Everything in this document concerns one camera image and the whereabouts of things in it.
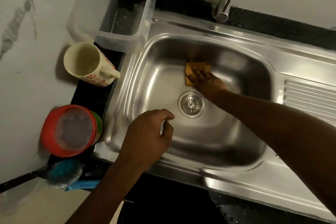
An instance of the stainless steel sink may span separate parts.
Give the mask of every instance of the stainless steel sink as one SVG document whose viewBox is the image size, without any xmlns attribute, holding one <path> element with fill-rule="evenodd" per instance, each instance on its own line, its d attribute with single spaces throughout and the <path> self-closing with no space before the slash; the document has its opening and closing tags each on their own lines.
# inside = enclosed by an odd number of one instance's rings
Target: stainless steel sink
<svg viewBox="0 0 336 224">
<path fill-rule="evenodd" d="M 128 125 L 147 110 L 166 108 L 176 116 L 173 142 L 149 173 L 336 222 L 270 147 L 185 86 L 187 61 L 212 65 L 233 92 L 336 125 L 336 104 L 329 101 L 336 96 L 335 52 L 155 12 L 145 50 L 124 55 L 95 156 L 114 162 Z"/>
<path fill-rule="evenodd" d="M 203 38 L 166 35 L 147 45 L 137 65 L 125 121 L 130 124 L 147 110 L 166 108 L 175 114 L 171 121 L 174 136 L 170 154 L 212 166 L 255 162 L 265 144 L 239 120 L 202 95 L 195 96 L 195 88 L 185 83 L 187 61 L 211 64 L 213 73 L 233 92 L 271 99 L 269 71 L 251 54 Z M 185 110 L 181 107 L 183 99 L 187 105 L 187 96 L 193 96 L 189 101 L 192 108 Z"/>
</svg>

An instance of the sink rim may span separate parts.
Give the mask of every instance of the sink rim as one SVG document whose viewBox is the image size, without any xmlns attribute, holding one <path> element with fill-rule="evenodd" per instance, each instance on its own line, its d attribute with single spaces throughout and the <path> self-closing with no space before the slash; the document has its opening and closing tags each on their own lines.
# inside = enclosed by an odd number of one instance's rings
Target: sink rim
<svg viewBox="0 0 336 224">
<path fill-rule="evenodd" d="M 153 36 L 150 38 L 150 40 L 148 40 L 148 42 L 145 45 L 145 48 L 143 50 L 143 52 L 140 54 L 140 58 L 138 59 L 136 65 L 134 66 L 131 78 L 129 80 L 129 84 L 128 84 L 128 89 L 126 92 L 126 100 L 125 100 L 125 104 L 124 104 L 124 108 L 122 111 L 122 116 L 123 118 L 127 118 L 127 122 L 128 124 L 131 123 L 131 105 L 130 103 L 132 102 L 132 96 L 133 96 L 133 91 L 135 90 L 135 86 L 136 86 L 136 82 L 139 76 L 141 76 L 141 68 L 144 65 L 144 62 L 146 61 L 146 57 L 147 54 L 149 53 L 150 49 L 152 48 L 152 46 L 162 40 L 165 39 L 177 39 L 177 40 L 193 40 L 193 41 L 202 41 L 202 42 L 207 42 L 209 44 L 216 44 L 216 45 L 220 45 L 223 46 L 225 48 L 228 49 L 232 49 L 234 51 L 240 52 L 246 56 L 249 56 L 250 58 L 254 59 L 254 60 L 258 60 L 259 62 L 261 62 L 264 67 L 267 69 L 268 73 L 269 73 L 269 77 L 270 77 L 270 82 L 271 82 L 271 101 L 275 102 L 275 97 L 274 97 L 274 73 L 275 70 L 273 69 L 273 67 L 271 66 L 271 64 L 260 54 L 253 52 L 247 48 L 244 47 L 239 47 L 239 46 L 235 46 L 233 44 L 229 44 L 229 43 L 224 43 L 220 40 L 217 39 L 212 39 L 210 37 L 206 37 L 206 36 L 196 36 L 196 35 L 190 35 L 190 34 L 176 34 L 176 33 L 163 33 L 163 34 L 159 34 L 156 36 Z M 244 165 L 244 166 L 215 166 L 215 165 L 210 165 L 210 164 L 205 164 L 205 163 L 201 163 L 201 162 L 197 162 L 191 159 L 187 159 L 187 158 L 183 158 L 183 157 L 179 157 L 176 156 L 174 154 L 171 154 L 169 152 L 165 152 L 162 155 L 162 158 L 170 161 L 173 161 L 175 163 L 175 165 L 181 166 L 181 167 L 190 167 L 190 168 L 196 168 L 196 169 L 212 169 L 212 170 L 234 170 L 234 171 L 246 171 L 246 170 L 250 170 L 250 169 L 254 169 L 256 167 L 258 167 L 264 159 L 264 155 L 266 154 L 266 149 L 267 149 L 267 145 L 265 144 L 265 149 L 263 150 L 263 153 L 251 164 L 248 165 Z"/>
</svg>

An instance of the yellow sponge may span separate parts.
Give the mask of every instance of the yellow sponge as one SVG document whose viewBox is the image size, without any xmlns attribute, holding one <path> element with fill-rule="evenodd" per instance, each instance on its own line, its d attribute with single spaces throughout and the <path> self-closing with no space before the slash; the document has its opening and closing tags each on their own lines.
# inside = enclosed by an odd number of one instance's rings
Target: yellow sponge
<svg viewBox="0 0 336 224">
<path fill-rule="evenodd" d="M 185 71 L 195 75 L 194 72 L 192 71 L 192 68 L 198 68 L 198 69 L 203 69 L 204 71 L 206 71 L 207 73 L 209 73 L 211 71 L 211 65 L 207 65 L 206 62 L 198 62 L 198 63 L 193 63 L 193 62 L 187 62 L 186 66 L 185 66 Z M 185 85 L 186 86 L 192 86 L 195 85 L 193 84 L 187 77 L 185 78 Z"/>
</svg>

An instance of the black countertop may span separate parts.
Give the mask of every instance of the black countertop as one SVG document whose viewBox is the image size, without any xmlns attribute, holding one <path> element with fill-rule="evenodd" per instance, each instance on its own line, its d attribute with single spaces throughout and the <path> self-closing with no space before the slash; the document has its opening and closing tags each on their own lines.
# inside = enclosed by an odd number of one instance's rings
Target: black countertop
<svg viewBox="0 0 336 224">
<path fill-rule="evenodd" d="M 139 4 L 142 1 L 144 0 L 118 0 L 118 5 L 132 9 L 134 4 Z M 211 4 L 204 0 L 157 0 L 155 8 L 215 22 L 211 15 Z M 334 40 L 336 39 L 336 31 L 242 8 L 231 7 L 229 19 L 224 24 L 336 50 L 336 41 Z M 120 70 L 123 53 L 98 47 Z M 80 80 L 71 104 L 84 106 L 103 118 L 113 94 L 113 87 L 113 84 L 107 87 L 95 87 Z M 94 159 L 92 151 L 91 147 L 78 156 L 87 164 L 81 179 L 101 179 L 110 166 L 108 163 Z M 49 164 L 60 160 L 61 158 L 52 156 Z M 184 216 L 189 221 L 192 219 L 199 221 L 202 218 L 209 221 L 209 216 L 213 216 L 213 222 L 216 222 L 218 220 L 216 216 L 221 212 L 227 223 L 233 221 L 241 224 L 322 223 L 315 219 L 219 193 L 212 194 L 212 198 L 216 201 L 218 209 L 211 206 L 213 203 L 209 202 L 208 192 L 204 189 L 143 174 L 125 197 L 127 201 L 133 203 L 126 202 L 124 204 L 118 223 L 132 223 L 134 216 L 139 219 L 149 209 L 151 213 L 162 213 L 162 216 L 167 216 L 167 209 L 169 209 L 170 213 L 169 217 L 165 218 L 166 221 L 177 220 L 178 213 L 183 209 Z M 205 214 L 194 214 L 200 211 Z"/>
</svg>

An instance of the white mug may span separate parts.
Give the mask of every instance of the white mug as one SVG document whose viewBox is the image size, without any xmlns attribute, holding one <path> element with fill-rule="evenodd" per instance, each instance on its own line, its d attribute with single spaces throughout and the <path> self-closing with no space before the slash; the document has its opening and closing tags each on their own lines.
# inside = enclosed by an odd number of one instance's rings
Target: white mug
<svg viewBox="0 0 336 224">
<path fill-rule="evenodd" d="M 64 55 L 69 74 L 98 87 L 110 85 L 120 73 L 97 46 L 81 42 L 72 45 Z"/>
</svg>

